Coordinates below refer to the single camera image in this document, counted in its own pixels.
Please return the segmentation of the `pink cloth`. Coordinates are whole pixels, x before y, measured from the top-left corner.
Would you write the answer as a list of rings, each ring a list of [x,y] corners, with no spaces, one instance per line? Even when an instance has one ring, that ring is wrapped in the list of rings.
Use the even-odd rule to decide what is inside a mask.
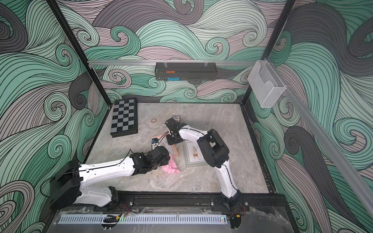
[[[164,172],[169,173],[169,174],[180,173],[180,170],[178,169],[177,164],[172,155],[170,156],[168,164],[162,166],[161,168]]]

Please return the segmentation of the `green picture frame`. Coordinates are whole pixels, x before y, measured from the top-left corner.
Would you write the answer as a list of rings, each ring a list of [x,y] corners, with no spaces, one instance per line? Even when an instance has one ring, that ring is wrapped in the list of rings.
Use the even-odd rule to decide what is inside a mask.
[[[187,168],[207,165],[207,162],[196,142],[185,140],[183,146]]]

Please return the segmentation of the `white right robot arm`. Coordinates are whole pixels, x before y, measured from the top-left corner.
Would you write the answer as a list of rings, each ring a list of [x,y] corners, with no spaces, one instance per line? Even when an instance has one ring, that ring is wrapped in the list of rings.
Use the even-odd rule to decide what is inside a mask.
[[[236,187],[230,170],[230,150],[216,130],[195,129],[186,123],[177,122],[173,118],[168,119],[165,125],[169,130],[169,135],[166,136],[169,145],[184,141],[198,144],[204,160],[216,171],[221,194],[224,198],[232,201],[240,197],[240,191]]]

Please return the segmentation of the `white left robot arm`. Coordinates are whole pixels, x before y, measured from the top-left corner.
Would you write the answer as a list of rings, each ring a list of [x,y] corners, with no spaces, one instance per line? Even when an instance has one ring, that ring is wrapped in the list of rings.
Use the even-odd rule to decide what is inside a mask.
[[[73,204],[88,204],[106,209],[118,206],[116,188],[97,187],[96,183],[146,174],[167,165],[170,158],[168,150],[160,146],[148,153],[128,154],[122,159],[99,164],[69,161],[50,179],[50,209],[63,209]]]

